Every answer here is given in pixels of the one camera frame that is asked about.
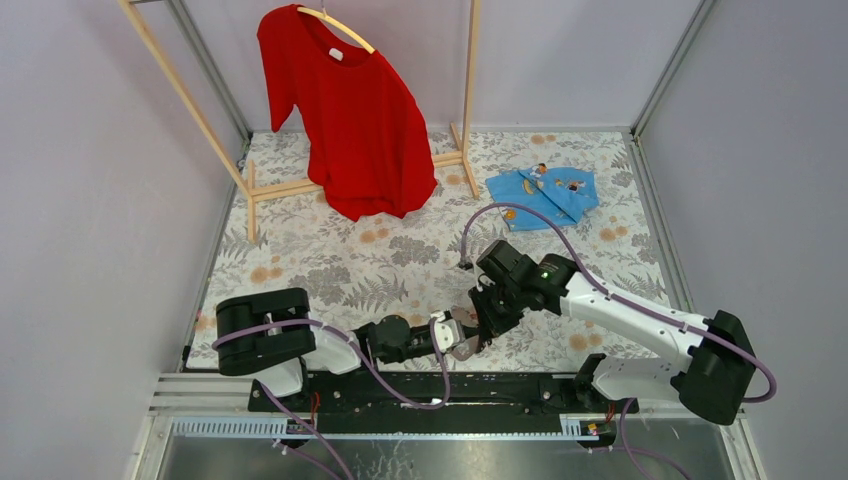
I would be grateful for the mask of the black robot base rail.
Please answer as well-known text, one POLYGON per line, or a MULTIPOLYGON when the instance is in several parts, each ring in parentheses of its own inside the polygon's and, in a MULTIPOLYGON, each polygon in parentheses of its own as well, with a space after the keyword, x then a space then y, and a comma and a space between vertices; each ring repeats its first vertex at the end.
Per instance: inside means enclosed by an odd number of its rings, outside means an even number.
POLYGON ((376 371, 336 375, 301 363, 248 375, 251 413, 300 416, 334 435, 610 435, 622 411, 584 374, 376 371))

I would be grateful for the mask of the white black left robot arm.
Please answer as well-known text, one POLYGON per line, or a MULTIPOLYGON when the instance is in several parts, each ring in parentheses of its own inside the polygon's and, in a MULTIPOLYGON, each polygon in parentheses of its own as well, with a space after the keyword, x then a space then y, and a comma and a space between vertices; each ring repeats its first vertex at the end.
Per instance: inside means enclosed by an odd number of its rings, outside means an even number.
POLYGON ((215 318, 212 349, 218 354, 219 373, 259 381, 288 411, 309 401, 310 366, 343 375, 430 354, 443 363, 478 334, 473 316, 456 308, 432 314, 421 326, 390 315, 346 333, 313 317, 303 288, 230 298, 216 307, 215 318))

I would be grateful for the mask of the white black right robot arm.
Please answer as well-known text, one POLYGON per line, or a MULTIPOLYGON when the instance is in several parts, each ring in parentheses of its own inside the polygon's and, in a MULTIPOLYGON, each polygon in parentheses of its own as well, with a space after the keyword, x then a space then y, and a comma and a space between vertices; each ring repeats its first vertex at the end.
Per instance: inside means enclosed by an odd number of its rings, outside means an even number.
POLYGON ((547 311, 595 323, 652 352, 639 359, 590 356, 573 386, 583 410, 650 399, 678 402, 714 424, 735 421, 756 370, 751 342, 735 315, 672 310, 611 288, 566 257, 547 254, 535 262, 503 240, 476 265, 488 280, 469 291, 481 340, 516 327, 528 311, 547 311))

